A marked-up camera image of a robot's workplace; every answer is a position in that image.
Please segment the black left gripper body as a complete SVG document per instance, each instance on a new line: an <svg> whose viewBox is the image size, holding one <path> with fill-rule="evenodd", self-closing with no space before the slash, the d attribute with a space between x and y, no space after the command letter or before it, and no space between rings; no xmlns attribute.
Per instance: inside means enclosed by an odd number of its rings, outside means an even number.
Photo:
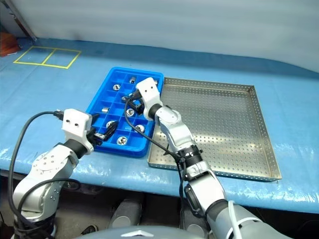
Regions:
<svg viewBox="0 0 319 239"><path fill-rule="evenodd" d="M93 146L101 145L106 138L104 134L98 133L94 127L90 128L86 134L86 137Z"/></svg>

